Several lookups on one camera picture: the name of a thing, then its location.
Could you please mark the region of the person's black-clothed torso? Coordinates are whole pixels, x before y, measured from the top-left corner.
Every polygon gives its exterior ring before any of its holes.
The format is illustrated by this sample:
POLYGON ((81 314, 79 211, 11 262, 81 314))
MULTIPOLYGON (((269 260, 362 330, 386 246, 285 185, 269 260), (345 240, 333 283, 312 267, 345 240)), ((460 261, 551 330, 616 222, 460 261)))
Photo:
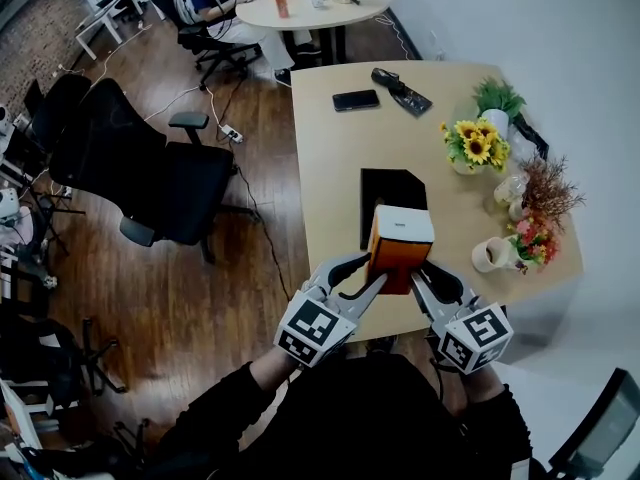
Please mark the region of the person's black-clothed torso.
POLYGON ((232 480, 466 480, 469 456, 423 374, 397 354, 338 360, 292 382, 232 480))

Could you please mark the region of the sunflower bouquet in vase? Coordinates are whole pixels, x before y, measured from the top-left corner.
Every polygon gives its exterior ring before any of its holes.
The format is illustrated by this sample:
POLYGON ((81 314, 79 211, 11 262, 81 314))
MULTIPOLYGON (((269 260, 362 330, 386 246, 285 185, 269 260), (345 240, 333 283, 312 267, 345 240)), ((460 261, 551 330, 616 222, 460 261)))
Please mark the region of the sunflower bouquet in vase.
POLYGON ((497 127, 485 117, 459 120, 452 126, 440 125, 447 148, 447 159, 460 175, 476 175, 485 169, 503 172, 510 146, 497 127))

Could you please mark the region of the white desk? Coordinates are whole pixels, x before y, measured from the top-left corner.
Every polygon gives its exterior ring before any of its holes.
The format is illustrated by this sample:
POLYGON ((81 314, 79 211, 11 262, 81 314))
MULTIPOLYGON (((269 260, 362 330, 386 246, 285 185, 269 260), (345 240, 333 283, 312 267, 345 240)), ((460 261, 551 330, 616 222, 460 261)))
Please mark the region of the white desk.
MULTIPOLYGON (((111 34, 113 39, 117 42, 118 46, 121 46, 123 44, 123 40, 118 33, 118 25, 115 23, 114 19, 111 16, 111 11, 121 1, 123 0, 112 0, 104 8, 99 9, 96 13, 85 18, 76 27, 75 40, 93 61, 97 60, 97 56, 91 49, 85 38, 88 36, 89 32, 96 27, 104 26, 111 34)), ((139 5, 138 0, 131 0, 131 2, 134 6, 134 10, 138 13, 139 16, 142 16, 143 10, 139 5)))

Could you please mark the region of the large black office chair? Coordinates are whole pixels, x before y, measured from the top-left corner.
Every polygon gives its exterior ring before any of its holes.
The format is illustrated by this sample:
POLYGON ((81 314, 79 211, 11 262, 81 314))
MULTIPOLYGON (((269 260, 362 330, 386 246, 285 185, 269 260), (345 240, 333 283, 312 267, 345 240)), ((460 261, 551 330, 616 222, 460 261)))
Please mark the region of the large black office chair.
POLYGON ((231 151, 204 145, 204 113, 175 114, 169 125, 187 142, 170 142, 147 123, 113 79, 98 82, 82 99, 53 150, 49 172, 58 184, 100 196, 122 213, 120 231, 150 247, 162 240, 200 246, 214 263, 209 236, 219 213, 255 210, 223 199, 239 168, 231 151))

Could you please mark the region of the light wooden square table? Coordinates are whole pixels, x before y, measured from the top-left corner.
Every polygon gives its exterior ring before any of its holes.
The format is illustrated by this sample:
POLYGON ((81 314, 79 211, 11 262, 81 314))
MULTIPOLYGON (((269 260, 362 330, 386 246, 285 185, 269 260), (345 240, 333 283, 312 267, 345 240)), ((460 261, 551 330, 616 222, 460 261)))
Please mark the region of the light wooden square table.
POLYGON ((442 122, 473 115, 473 89, 500 79, 493 65, 444 61, 385 61, 431 109, 413 117, 384 89, 375 109, 339 113, 335 94, 373 87, 370 62, 297 71, 292 76, 297 154, 309 263, 356 251, 360 245, 360 174, 365 168, 403 169, 426 188, 435 228, 430 259, 458 273, 490 302, 506 305, 517 340, 545 346, 558 333, 583 272, 579 243, 566 225, 556 259, 527 273, 477 272, 472 249, 506 233, 506 216, 486 203, 499 183, 494 172, 465 176, 446 157, 442 122))

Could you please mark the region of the round wooden table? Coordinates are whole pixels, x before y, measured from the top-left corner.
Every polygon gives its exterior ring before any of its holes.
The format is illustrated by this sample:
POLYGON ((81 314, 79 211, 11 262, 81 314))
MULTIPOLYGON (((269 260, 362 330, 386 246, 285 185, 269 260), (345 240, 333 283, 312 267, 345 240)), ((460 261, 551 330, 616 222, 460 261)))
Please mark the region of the round wooden table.
POLYGON ((243 22, 255 27, 276 31, 316 30, 319 32, 322 64, 344 64, 346 56, 346 27, 360 23, 384 13, 391 0, 360 0, 354 3, 339 3, 329 0, 320 8, 311 0, 287 0, 289 16, 282 18, 276 0, 253 0, 236 7, 243 22))

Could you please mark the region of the person's right forearm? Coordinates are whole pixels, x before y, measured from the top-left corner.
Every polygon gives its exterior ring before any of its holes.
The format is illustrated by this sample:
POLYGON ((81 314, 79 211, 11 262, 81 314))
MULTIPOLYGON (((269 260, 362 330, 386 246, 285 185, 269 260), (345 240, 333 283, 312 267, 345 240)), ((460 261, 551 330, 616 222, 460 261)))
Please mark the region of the person's right forearm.
POLYGON ((456 480, 511 480, 529 474, 530 431, 509 386, 486 366, 460 377, 466 408, 453 418, 456 480))

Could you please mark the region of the black mesh office chair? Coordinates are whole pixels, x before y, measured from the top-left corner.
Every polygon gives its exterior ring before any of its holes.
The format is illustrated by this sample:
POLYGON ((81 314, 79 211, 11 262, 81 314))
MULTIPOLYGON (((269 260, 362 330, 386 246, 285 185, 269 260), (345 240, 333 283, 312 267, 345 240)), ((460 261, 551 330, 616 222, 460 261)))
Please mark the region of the black mesh office chair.
POLYGON ((84 75, 65 74, 44 94, 36 79, 31 82, 24 97, 29 115, 26 135, 43 153, 52 152, 91 85, 84 75))

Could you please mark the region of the person's left forearm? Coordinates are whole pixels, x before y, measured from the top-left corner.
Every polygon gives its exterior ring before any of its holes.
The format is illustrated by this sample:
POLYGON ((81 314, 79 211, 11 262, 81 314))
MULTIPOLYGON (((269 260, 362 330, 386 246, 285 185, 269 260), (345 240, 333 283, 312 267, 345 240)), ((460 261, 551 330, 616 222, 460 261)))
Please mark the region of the person's left forearm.
POLYGON ((223 377, 182 411, 158 443, 148 480, 229 480, 239 440, 274 401, 298 362, 273 348, 223 377))

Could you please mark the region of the clear glass bottle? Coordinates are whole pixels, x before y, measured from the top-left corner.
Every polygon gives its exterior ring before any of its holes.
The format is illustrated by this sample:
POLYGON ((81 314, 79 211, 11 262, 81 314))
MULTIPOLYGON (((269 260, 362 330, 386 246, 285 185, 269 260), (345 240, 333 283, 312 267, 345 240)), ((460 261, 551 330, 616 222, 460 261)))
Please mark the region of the clear glass bottle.
POLYGON ((529 175, 521 172, 505 178, 494 190, 496 204, 505 208, 511 221, 524 218, 524 195, 529 182, 529 175))

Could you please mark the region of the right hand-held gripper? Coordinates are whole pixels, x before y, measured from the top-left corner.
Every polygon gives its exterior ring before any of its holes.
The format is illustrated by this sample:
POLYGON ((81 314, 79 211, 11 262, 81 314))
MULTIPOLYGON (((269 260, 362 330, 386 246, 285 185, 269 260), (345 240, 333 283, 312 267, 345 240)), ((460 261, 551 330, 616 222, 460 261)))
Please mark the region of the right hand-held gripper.
POLYGON ((425 260, 411 274, 411 289, 433 324, 439 363, 446 367, 465 375, 482 369, 501 357, 514 335, 499 303, 476 309, 479 296, 471 287, 435 263, 425 260), (454 303, 463 307, 453 309, 454 303))

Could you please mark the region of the orange and white box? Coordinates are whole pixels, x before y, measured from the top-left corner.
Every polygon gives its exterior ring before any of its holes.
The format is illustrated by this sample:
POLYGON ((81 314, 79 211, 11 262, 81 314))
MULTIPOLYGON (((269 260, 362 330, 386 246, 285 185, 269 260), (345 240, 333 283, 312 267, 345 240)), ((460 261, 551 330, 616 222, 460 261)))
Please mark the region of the orange and white box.
POLYGON ((370 233, 366 282, 386 275, 380 295, 407 295, 411 273, 424 263, 434 241, 428 210, 378 205, 370 233))

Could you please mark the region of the white mug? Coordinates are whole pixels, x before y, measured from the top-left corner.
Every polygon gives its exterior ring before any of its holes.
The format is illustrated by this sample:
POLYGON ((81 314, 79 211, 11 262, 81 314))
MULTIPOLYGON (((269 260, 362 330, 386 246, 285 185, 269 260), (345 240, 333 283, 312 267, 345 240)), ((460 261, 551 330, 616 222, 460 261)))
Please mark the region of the white mug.
POLYGON ((471 262, 476 271, 489 273, 505 268, 511 257, 512 244, 506 238, 492 237, 476 245, 471 252, 471 262))

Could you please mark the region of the black smartphone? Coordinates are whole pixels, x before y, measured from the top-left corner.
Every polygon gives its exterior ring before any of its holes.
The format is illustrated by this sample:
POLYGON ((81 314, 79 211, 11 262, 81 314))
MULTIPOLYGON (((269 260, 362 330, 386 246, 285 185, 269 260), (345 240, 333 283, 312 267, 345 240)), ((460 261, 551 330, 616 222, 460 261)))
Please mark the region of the black smartphone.
POLYGON ((332 96, 336 112, 378 108, 380 101, 374 89, 338 93, 332 96))

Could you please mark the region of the person's right shoe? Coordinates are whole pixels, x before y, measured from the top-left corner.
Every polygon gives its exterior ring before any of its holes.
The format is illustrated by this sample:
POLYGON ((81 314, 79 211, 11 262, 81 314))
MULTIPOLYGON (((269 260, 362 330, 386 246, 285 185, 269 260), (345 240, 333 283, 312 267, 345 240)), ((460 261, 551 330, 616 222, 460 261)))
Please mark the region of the person's right shoe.
POLYGON ((398 342, 397 335, 385 336, 369 340, 366 344, 366 354, 390 354, 398 342))

